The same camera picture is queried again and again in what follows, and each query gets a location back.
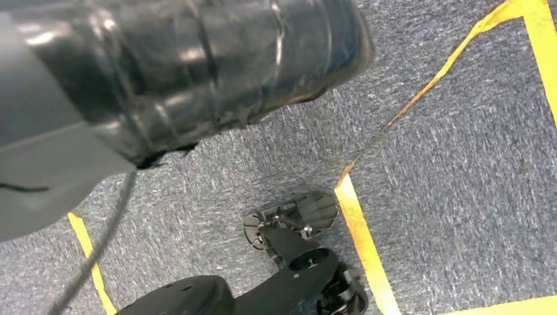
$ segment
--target wire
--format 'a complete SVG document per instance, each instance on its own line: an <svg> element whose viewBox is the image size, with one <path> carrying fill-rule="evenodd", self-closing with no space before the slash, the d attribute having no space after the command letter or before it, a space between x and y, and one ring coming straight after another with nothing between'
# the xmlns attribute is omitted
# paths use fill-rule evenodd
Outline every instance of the wire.
<svg viewBox="0 0 557 315"><path fill-rule="evenodd" d="M48 312L48 315L60 315L68 304L74 299L74 297L79 293L81 287L89 276L91 275L91 269L100 259L106 246L114 236L114 232L118 229L118 225L122 221L123 214L127 208L127 204L129 202L129 198L131 195L131 191L133 186L135 185L135 179L137 177L137 172L130 172L126 175L124 179L123 186L120 189L118 202L116 203L116 212L114 216L110 219L110 221L106 224L106 232L100 239L100 242L95 245L93 249L93 253L89 260L81 266L81 272L79 276L74 280L74 282L69 285L65 290L64 293L58 298L58 301L55 302L51 309Z"/></svg>

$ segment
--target round hole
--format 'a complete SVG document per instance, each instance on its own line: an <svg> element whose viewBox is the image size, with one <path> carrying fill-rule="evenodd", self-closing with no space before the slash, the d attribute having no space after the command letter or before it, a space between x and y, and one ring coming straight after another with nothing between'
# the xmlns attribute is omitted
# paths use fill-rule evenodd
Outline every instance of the round hole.
<svg viewBox="0 0 557 315"><path fill-rule="evenodd" d="M289 265L292 271L302 271L312 266L320 264L329 255L329 250L325 248L316 248L306 251L300 256L296 257Z"/></svg>

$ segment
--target gray carpet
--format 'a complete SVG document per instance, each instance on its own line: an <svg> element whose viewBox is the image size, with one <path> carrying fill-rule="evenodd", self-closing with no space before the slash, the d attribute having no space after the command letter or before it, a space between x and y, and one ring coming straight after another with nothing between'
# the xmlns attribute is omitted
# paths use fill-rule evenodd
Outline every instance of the gray carpet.
<svg viewBox="0 0 557 315"><path fill-rule="evenodd" d="M368 72L141 173L100 263L117 308L188 276L219 274L235 295L270 276L271 261L243 239L243 216L332 192L344 163L498 3L361 1L378 51ZM94 240L122 179L106 179L77 210ZM557 294L557 129L521 20L474 40L352 179L402 313ZM342 220L320 242L361 269ZM83 261L66 219L0 244L0 313L43 314ZM102 313L92 283L67 311Z"/></svg>

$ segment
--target yellow tape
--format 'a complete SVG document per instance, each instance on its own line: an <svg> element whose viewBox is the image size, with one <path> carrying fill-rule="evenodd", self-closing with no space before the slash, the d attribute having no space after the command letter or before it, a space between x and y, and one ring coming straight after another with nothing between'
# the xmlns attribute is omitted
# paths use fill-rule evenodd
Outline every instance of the yellow tape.
<svg viewBox="0 0 557 315"><path fill-rule="evenodd" d="M449 56L446 63L441 67L434 78L381 128L378 136L374 137L372 142L377 140L379 136L385 133L401 116L408 112L408 110L449 71L458 56L460 56L473 38L480 33L491 30L502 22L521 16L524 17L526 23L526 28L557 127L557 33L555 31L549 5L547 0L508 0L474 25L464 41L462 41ZM349 173L354 168L360 156L361 154L342 171L342 175L335 189L335 194L337 195L340 207L346 218L358 256L364 266L366 277L379 309L383 314L400 314L393 291L379 259L379 255L369 232L369 227L362 214L361 206L350 180ZM555 310L557 310L555 297L547 297L516 303L506 303L489 308L476 308L453 314L550 314L550 312Z"/></svg>
<svg viewBox="0 0 557 315"><path fill-rule="evenodd" d="M381 265L379 254L371 238L369 227L352 186L350 175L346 175L334 190L346 224L350 229L358 256L362 261L369 287L375 297L377 307L383 314L400 315L400 310Z"/></svg>
<svg viewBox="0 0 557 315"><path fill-rule="evenodd" d="M526 31L557 127L557 31L549 4L547 0L513 0L513 2L522 8Z"/></svg>
<svg viewBox="0 0 557 315"><path fill-rule="evenodd" d="M447 313L445 315L553 315L555 313L557 313L557 296L554 295L483 308L459 310L458 312Z"/></svg>
<svg viewBox="0 0 557 315"><path fill-rule="evenodd" d="M72 212L68 213L68 219L70 219L70 224L78 237L79 244L81 244L85 258L89 258L91 256L91 252L93 251L93 244L91 244L91 238L89 238L89 233L87 233L83 220ZM95 264L92 267L91 276L93 277L95 289L99 292L100 301L102 302L107 315L116 314L116 309L114 308L114 305L104 288L104 282L102 280L102 276L100 275L99 264Z"/></svg>

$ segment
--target black plastic part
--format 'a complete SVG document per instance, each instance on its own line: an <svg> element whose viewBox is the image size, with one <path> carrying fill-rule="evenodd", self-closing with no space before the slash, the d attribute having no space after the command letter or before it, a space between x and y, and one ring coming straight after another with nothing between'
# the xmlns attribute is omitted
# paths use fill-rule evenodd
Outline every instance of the black plastic part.
<svg viewBox="0 0 557 315"><path fill-rule="evenodd" d="M339 261L335 252L304 239L297 228L305 226L302 218L323 221L322 215L316 215L319 209L328 209L325 212L332 214L329 206L320 207L330 205L329 198L310 193L294 200L295 207L279 207L281 211L272 213L268 220L261 213L256 215L262 222L257 238L280 270L235 300L222 278L194 277L159 288L118 314L364 314L368 299L355 273Z"/></svg>
<svg viewBox="0 0 557 315"><path fill-rule="evenodd" d="M323 192L310 192L279 206L252 213L244 219L244 236L250 245L265 249L259 229L265 225L293 228L304 238L328 230L338 216L334 198Z"/></svg>
<svg viewBox="0 0 557 315"><path fill-rule="evenodd" d="M118 315L231 315L234 298L219 276L186 278L158 288Z"/></svg>

